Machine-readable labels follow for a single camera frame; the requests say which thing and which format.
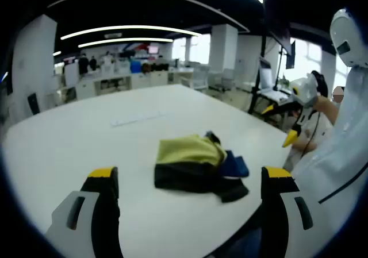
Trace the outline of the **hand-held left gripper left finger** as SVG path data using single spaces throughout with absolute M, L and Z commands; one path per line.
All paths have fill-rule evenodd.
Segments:
M 123 257 L 118 198 L 118 168 L 94 170 L 52 212 L 45 237 L 64 257 Z

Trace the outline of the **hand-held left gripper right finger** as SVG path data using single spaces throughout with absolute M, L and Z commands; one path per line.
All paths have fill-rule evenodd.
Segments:
M 262 168 L 260 257 L 315 257 L 328 244 L 321 204 L 283 168 Z

